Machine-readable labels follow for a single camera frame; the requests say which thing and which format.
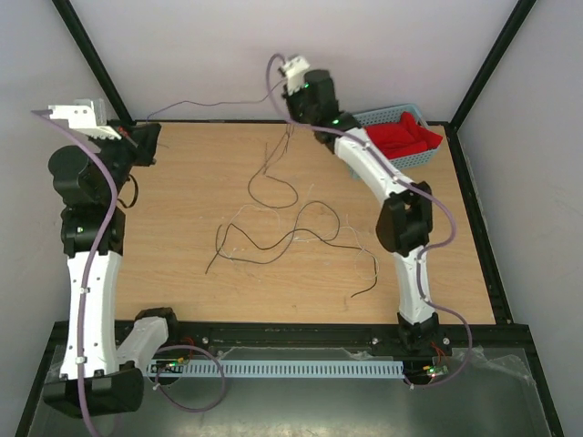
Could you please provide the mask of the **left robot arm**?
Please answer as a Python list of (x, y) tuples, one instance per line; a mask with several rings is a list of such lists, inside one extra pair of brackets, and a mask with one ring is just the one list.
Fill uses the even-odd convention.
[(61, 240), (71, 300), (65, 357), (43, 398), (69, 417), (137, 411), (155, 353), (172, 352), (182, 340), (177, 316), (168, 307), (142, 310), (128, 336), (120, 343), (115, 338), (126, 225), (118, 194), (132, 168), (154, 165), (160, 131), (158, 123), (116, 122), (112, 138), (94, 138), (97, 152), (71, 145), (48, 161), (54, 190), (65, 204)]

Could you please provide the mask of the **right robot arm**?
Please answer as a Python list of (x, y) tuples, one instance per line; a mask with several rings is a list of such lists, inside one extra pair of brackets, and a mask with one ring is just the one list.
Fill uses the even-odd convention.
[(398, 342), (405, 352), (417, 354), (429, 345), (439, 326), (436, 310), (429, 304), (424, 253), (433, 230), (431, 189), (403, 175), (359, 119), (340, 109), (327, 70), (291, 72), (281, 67), (279, 71), (291, 120), (311, 127), (316, 139), (358, 174), (381, 205), (375, 232), (381, 246), (394, 256), (400, 290)]

